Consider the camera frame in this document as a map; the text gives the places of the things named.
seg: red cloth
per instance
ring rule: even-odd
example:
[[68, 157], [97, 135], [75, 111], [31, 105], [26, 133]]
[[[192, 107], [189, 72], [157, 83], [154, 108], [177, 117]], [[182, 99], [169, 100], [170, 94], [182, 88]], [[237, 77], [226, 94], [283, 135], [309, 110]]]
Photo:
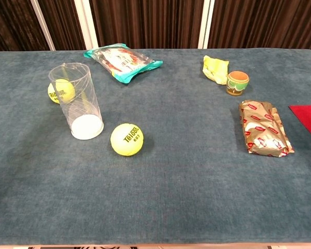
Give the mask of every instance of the red cloth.
[[311, 133], [311, 105], [291, 105], [289, 108]]

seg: yellow plastic wrapper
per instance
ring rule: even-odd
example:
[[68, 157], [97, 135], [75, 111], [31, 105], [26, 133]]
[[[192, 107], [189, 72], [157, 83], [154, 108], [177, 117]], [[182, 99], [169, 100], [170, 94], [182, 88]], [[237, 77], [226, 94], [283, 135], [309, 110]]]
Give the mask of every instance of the yellow plastic wrapper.
[[203, 73], [219, 85], [226, 85], [229, 61], [204, 56]]
[[239, 112], [249, 153], [273, 157], [294, 153], [278, 111], [271, 103], [245, 100], [239, 105]]

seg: dark curtain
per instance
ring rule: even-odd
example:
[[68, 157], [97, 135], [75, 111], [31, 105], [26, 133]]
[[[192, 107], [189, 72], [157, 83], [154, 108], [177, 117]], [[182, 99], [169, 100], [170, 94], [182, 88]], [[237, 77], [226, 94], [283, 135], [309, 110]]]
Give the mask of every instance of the dark curtain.
[[49, 50], [29, 0], [0, 0], [0, 51]]
[[311, 0], [215, 0], [208, 48], [311, 49]]
[[100, 46], [197, 48], [203, 0], [90, 0]]
[[74, 0], [38, 0], [56, 50], [85, 50]]

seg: tennis ball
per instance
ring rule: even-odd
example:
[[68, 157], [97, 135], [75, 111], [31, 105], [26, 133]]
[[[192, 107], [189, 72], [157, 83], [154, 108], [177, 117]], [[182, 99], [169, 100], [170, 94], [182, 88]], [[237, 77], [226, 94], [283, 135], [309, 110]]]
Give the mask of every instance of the tennis ball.
[[117, 126], [110, 136], [110, 143], [117, 154], [132, 156], [139, 152], [144, 136], [141, 129], [132, 123]]
[[[62, 99], [64, 103], [69, 102], [75, 97], [75, 88], [73, 84], [70, 83], [68, 80], [57, 79], [55, 81], [55, 84], [56, 84], [56, 90], [60, 94], [60, 99]], [[50, 83], [50, 85], [48, 86], [47, 93], [53, 102], [56, 102], [58, 104], [60, 103], [52, 83]]]

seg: wrapped package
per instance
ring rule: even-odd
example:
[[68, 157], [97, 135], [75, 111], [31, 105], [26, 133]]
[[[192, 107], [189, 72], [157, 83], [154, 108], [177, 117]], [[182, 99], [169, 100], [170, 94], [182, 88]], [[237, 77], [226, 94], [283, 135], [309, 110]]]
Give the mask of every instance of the wrapped package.
[[204, 56], [203, 73], [219, 85], [226, 85], [229, 61]]
[[115, 79], [125, 84], [128, 84], [136, 74], [162, 65], [162, 61], [152, 60], [122, 43], [91, 49], [84, 53], [84, 57], [93, 58]]
[[245, 100], [240, 103], [239, 112], [249, 153], [283, 157], [294, 152], [271, 103]]

